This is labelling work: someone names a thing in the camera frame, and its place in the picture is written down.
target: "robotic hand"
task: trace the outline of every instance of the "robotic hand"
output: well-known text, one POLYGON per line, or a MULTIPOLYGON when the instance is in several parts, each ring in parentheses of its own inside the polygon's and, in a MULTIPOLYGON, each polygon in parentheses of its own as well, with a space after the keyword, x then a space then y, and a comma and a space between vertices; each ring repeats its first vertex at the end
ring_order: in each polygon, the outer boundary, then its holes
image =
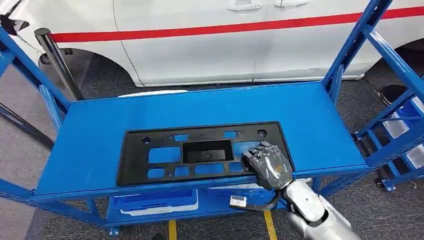
POLYGON ((246 210, 263 211, 283 198, 288 203, 288 222, 305 240, 361 240, 344 218, 324 197, 305 182, 292 178, 293 169, 280 149, 266 141, 249 148, 243 160, 257 172, 258 184, 274 189, 275 197, 265 206, 230 205, 246 210))

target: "silver pole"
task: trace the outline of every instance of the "silver pole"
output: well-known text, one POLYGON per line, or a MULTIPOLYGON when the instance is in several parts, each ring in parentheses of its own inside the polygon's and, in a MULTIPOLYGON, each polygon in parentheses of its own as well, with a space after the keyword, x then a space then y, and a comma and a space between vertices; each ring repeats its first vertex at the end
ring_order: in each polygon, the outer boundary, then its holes
POLYGON ((34 31, 34 34, 35 38, 38 40, 50 59, 51 64, 59 75, 60 80, 63 82, 74 100, 84 100, 83 94, 75 83, 74 77, 62 56, 61 50, 53 40, 50 30, 47 28, 39 28, 34 31))

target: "red stripe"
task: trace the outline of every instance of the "red stripe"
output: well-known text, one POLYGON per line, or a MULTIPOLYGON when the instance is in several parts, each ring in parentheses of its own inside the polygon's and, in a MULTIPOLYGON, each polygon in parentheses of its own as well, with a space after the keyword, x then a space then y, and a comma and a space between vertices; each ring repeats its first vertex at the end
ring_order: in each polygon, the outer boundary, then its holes
MULTIPOLYGON (((231 25, 201 26, 160 30, 55 33, 53 34, 53 38, 57 43, 77 43, 237 33, 259 30, 288 29, 355 23, 361 16, 361 14, 362 13, 359 12, 278 21, 264 21, 231 25)), ((424 16, 424 6, 387 10, 383 16, 383 19, 396 19, 415 16, 424 16)))

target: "black screw hole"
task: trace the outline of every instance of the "black screw hole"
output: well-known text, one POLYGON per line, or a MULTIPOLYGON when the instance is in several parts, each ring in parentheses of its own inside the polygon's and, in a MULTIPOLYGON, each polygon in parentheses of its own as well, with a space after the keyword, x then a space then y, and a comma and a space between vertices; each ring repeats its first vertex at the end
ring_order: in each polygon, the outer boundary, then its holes
POLYGON ((149 144, 152 140, 150 139, 150 137, 145 136, 143 137, 143 139, 141 140, 144 144, 149 144))
POLYGON ((267 131, 261 129, 257 131, 257 134, 259 134, 259 137, 265 138, 267 136, 267 131))

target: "car door handle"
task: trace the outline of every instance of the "car door handle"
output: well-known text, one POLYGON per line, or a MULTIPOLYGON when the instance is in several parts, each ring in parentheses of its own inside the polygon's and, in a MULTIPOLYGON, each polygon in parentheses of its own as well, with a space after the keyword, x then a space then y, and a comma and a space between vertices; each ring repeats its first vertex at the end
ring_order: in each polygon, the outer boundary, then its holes
POLYGON ((288 6, 298 6, 309 3, 309 0, 276 0, 275 7, 284 8, 288 6))
POLYGON ((260 9, 262 4, 255 0, 233 0, 227 8, 230 11, 245 11, 260 9))

